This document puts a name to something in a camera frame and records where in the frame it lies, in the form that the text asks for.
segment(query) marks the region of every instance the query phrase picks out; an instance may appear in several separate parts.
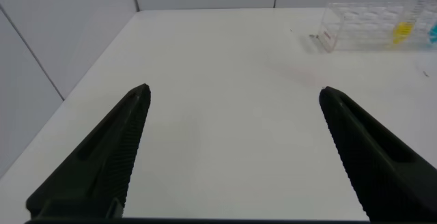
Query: test tube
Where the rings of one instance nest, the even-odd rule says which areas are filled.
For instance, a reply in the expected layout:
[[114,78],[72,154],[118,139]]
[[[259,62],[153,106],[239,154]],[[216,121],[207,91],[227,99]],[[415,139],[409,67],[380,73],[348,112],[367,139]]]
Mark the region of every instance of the test tube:
[[411,34],[417,18],[421,15],[429,0],[407,0],[399,22],[393,30],[393,43],[399,44]]

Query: yellow object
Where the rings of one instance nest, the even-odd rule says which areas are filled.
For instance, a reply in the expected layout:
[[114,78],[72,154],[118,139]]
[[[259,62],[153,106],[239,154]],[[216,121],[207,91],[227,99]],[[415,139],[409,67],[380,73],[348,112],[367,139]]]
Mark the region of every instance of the yellow object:
[[414,28],[414,23],[402,22],[399,23],[393,30],[393,43],[399,44],[406,40]]

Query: blue object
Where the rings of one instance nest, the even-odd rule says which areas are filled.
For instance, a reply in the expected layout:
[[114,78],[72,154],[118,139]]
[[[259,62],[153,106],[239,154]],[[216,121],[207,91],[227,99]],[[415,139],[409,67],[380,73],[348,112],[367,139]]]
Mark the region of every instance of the blue object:
[[437,43],[437,23],[429,31],[429,40],[432,44]]

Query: clear plastic container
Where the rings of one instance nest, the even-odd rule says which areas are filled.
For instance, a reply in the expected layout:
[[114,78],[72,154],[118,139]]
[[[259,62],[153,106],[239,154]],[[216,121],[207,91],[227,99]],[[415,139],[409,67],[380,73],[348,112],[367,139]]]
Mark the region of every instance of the clear plastic container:
[[429,32],[437,21],[437,6],[428,3],[416,18],[410,35],[393,43],[393,31],[401,20],[403,3],[329,3],[318,38],[324,48],[344,50],[432,49]]

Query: white tabletop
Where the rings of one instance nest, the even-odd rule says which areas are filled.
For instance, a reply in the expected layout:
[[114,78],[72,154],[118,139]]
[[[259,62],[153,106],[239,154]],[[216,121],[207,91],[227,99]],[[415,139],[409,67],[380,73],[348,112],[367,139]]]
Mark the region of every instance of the white tabletop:
[[367,220],[318,94],[345,92],[436,166],[436,53],[324,53],[308,36],[322,13],[137,13],[0,179],[1,219],[28,220],[28,196],[147,83],[124,216]]

